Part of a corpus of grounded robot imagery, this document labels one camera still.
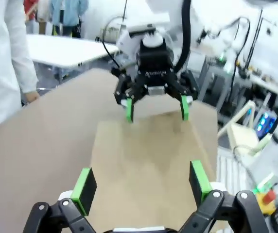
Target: black cable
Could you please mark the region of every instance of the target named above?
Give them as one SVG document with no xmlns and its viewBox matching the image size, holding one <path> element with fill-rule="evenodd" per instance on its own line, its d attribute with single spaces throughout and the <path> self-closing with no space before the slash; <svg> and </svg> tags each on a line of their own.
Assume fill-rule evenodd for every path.
<svg viewBox="0 0 278 233">
<path fill-rule="evenodd" d="M 234 26 L 236 23 L 238 23 L 238 27 L 237 27 L 237 30 L 236 30 L 236 34 L 235 34 L 235 37 L 234 37 L 234 38 L 236 38 L 237 33 L 238 33 L 238 29 L 239 29 L 239 26 L 240 26 L 240 19 L 241 19 L 241 18 L 245 18 L 245 17 L 239 17 L 239 18 L 237 18 L 236 20 L 234 20 L 233 22 L 231 22 L 230 24 L 225 25 L 224 27 L 222 27 L 222 28 L 220 29 L 220 31 L 219 31 L 217 34 L 212 34 L 210 31 L 208 31 L 208 32 L 207 32 L 208 37 L 209 37 L 210 39 L 215 39 L 215 38 L 217 38 L 217 37 L 220 35 L 221 31 L 226 30 L 226 29 L 228 29 L 228 28 Z"/>
<path fill-rule="evenodd" d="M 190 20 L 190 9 L 191 9 L 191 0 L 183 0 L 181 8 L 181 17 L 182 17 L 182 34 L 183 34 L 183 44 L 180 58 L 177 64 L 174 67 L 174 72 L 177 73 L 185 64 L 191 46 L 191 20 Z"/>
<path fill-rule="evenodd" d="M 251 60 L 251 57 L 252 57 L 252 54 L 253 54 L 253 51 L 254 51 L 254 48 L 255 48 L 255 44 L 256 44 L 257 38 L 259 36 L 260 28 L 261 28 L 262 13 L 263 13 L 263 9 L 261 9 L 261 11 L 260 11 L 260 16 L 259 16 L 259 20 L 258 20 L 255 36 L 254 36 L 254 38 L 252 40 L 252 44 L 251 44 L 251 47 L 250 47 L 250 50 L 249 50 L 249 54 L 248 54 L 245 66 L 243 68 L 243 71 L 245 71 L 249 67 L 249 64 L 250 64 L 250 60 Z"/>
<path fill-rule="evenodd" d="M 122 21 L 124 22 L 124 19 L 125 19 L 125 14 L 126 14 L 126 8 L 127 8 L 127 1 L 125 1 L 125 6 L 124 6 L 124 13 L 123 13 L 123 16 L 122 16 Z M 104 46 L 104 50 L 106 51 L 106 53 L 108 54 L 108 56 L 111 58 L 111 60 L 115 63 L 115 65 L 117 66 L 118 69 L 120 69 L 120 65 L 117 63 L 117 61 L 114 59 L 114 57 L 110 54 L 110 52 L 108 51 L 108 49 L 106 48 L 106 45 L 104 43 L 104 37 L 105 37 L 105 33 L 106 33 L 106 29 L 104 29 L 103 31 L 103 37 L 102 37 L 102 45 Z"/>
<path fill-rule="evenodd" d="M 230 94 L 229 94 L 228 99 L 227 99 L 228 102 L 231 99 L 231 95 L 232 95 L 232 91 L 233 91 L 235 73 L 236 73 L 236 68 L 237 68 L 237 61 L 238 61 L 238 58 L 239 58 L 239 56 L 240 56 L 240 54 L 241 54 L 241 52 L 242 52 L 242 50 L 243 50 L 243 48 L 244 48 L 244 46 L 245 46 L 245 44 L 247 42 L 247 39 L 248 39 L 248 36 L 249 36 L 249 32 L 250 32 L 250 20 L 245 18 L 245 17 L 240 17 L 239 19 L 241 19 L 241 18 L 244 18 L 244 19 L 247 20 L 247 22 L 248 22 L 248 30 L 246 32 L 245 41 L 243 43 L 243 46 L 242 46 L 241 50 L 238 52 L 238 54 L 236 56 L 236 59 L 235 59 L 234 71 L 233 71 L 232 80 L 231 80 Z"/>
<path fill-rule="evenodd" d="M 238 21 L 237 30 L 236 30 L 234 39 L 236 39 L 236 36 L 237 36 L 237 33 L 238 33 L 238 30 L 239 30 L 239 29 L 240 29 L 240 22 Z"/>
<path fill-rule="evenodd" d="M 255 149 L 253 149 L 252 147 L 246 146 L 246 145 L 238 145 L 236 147 L 234 147 L 233 149 L 233 156 L 236 162 L 238 162 L 239 164 L 242 165 L 242 167 L 246 170 L 247 175 L 249 176 L 249 178 L 251 179 L 253 185 L 256 187 L 257 192 L 259 193 L 260 191 L 258 190 L 258 184 L 256 182 L 256 179 L 254 178 L 253 174 L 251 173 L 251 171 L 245 166 L 245 164 L 241 161 L 241 159 L 238 158 L 237 154 L 236 154 L 236 149 L 238 148 L 245 148 L 248 149 L 249 151 L 252 151 L 254 153 L 257 153 L 258 151 L 256 151 Z"/>
</svg>

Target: person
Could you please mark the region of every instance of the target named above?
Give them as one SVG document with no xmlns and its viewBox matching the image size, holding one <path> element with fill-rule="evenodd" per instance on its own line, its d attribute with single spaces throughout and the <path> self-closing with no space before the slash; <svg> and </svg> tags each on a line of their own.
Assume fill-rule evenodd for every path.
<svg viewBox="0 0 278 233">
<path fill-rule="evenodd" d="M 79 24 L 79 18 L 83 16 L 87 8 L 88 0 L 50 0 L 53 35 L 72 37 L 72 30 Z M 59 69 L 57 67 L 53 67 L 52 71 L 58 80 L 62 80 L 70 72 L 68 69 Z"/>
<path fill-rule="evenodd" d="M 38 0 L 36 20 L 39 24 L 38 33 L 42 35 L 45 35 L 46 25 L 50 19 L 49 3 L 50 0 Z"/>
<path fill-rule="evenodd" d="M 25 18 L 21 0 L 0 1 L 0 124 L 21 109 L 20 89 L 28 102 L 39 98 Z"/>
<path fill-rule="evenodd" d="M 33 34 L 34 22 L 35 22 L 35 11 L 37 9 L 38 0 L 24 0 L 24 11 L 26 13 L 26 29 L 27 34 Z"/>
</svg>

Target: white lab coat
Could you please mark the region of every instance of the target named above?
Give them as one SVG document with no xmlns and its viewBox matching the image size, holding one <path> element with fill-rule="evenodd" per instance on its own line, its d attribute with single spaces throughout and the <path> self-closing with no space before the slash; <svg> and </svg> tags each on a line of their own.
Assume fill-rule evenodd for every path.
<svg viewBox="0 0 278 233">
<path fill-rule="evenodd" d="M 0 0 L 0 123 L 21 108 L 37 77 L 26 41 L 23 0 Z"/>
</svg>

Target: laboratory floor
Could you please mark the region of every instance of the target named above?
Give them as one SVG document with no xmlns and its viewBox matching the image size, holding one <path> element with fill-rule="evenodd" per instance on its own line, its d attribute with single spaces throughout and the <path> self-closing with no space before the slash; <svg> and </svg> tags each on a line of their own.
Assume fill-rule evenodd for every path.
<svg viewBox="0 0 278 233">
<path fill-rule="evenodd" d="M 89 68 L 101 68 L 101 69 L 107 69 L 110 70 L 111 65 L 108 64 L 107 59 L 101 59 L 98 61 L 93 62 L 89 65 Z M 40 95 L 44 95 L 47 93 L 50 89 L 56 88 L 56 86 L 60 85 L 60 82 L 54 77 L 52 73 L 52 68 L 50 66 L 44 65 L 44 64 L 35 64 L 35 69 L 38 77 L 38 87 L 39 88 L 47 88 L 48 90 L 39 90 Z M 79 75 L 81 72 L 73 71 L 69 74 L 68 77 L 66 77 L 63 80 L 64 82 L 68 82 L 69 80 L 75 78 L 77 75 Z M 229 141 L 228 137 L 226 135 L 222 136 L 218 140 L 218 144 L 220 147 L 223 148 L 229 148 Z"/>
</svg>

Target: brown cardboard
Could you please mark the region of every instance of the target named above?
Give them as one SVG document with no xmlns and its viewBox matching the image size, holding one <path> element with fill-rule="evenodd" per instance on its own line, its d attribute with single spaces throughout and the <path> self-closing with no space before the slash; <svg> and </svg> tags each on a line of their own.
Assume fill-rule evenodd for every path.
<svg viewBox="0 0 278 233">
<path fill-rule="evenodd" d="M 73 189 L 81 169 L 90 165 L 98 122 L 125 117 L 113 97 L 116 81 L 104 70 L 84 73 L 0 125 L 0 232 L 22 232 L 34 203 L 54 204 L 60 193 Z M 191 118 L 198 124 L 202 123 L 198 118 L 211 114 L 206 116 L 213 126 L 209 134 L 205 134 L 209 131 L 206 124 L 193 127 L 201 131 L 203 154 L 207 153 L 211 163 L 205 164 L 214 180 L 216 113 L 201 103 L 195 102 L 193 107 L 197 110 L 191 111 Z M 135 120 L 179 108 L 168 96 L 145 98 L 135 106 Z M 103 221 L 110 223 L 113 218 Z"/>
<path fill-rule="evenodd" d="M 91 161 L 98 188 L 88 219 L 95 230 L 155 225 L 179 230 L 196 210 L 190 161 L 201 160 L 210 169 L 196 134 L 180 111 L 133 124 L 101 122 Z"/>
</svg>

